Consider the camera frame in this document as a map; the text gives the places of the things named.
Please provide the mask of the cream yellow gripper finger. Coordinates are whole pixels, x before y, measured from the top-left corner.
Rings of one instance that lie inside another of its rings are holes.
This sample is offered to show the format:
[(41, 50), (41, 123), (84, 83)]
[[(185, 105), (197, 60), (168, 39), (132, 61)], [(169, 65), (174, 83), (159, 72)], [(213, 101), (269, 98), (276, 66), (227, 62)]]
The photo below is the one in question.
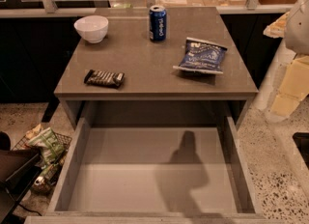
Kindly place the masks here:
[(288, 66), (270, 112), (289, 117), (309, 95), (309, 56), (294, 59)]

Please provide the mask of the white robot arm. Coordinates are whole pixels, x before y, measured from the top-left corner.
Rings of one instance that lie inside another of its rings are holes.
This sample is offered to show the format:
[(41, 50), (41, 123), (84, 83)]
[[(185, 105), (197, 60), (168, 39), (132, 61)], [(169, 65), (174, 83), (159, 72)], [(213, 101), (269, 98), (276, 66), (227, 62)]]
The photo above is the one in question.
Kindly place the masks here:
[(291, 10), (267, 27), (297, 54), (288, 66), (270, 112), (289, 117), (309, 95), (309, 0), (297, 0)]

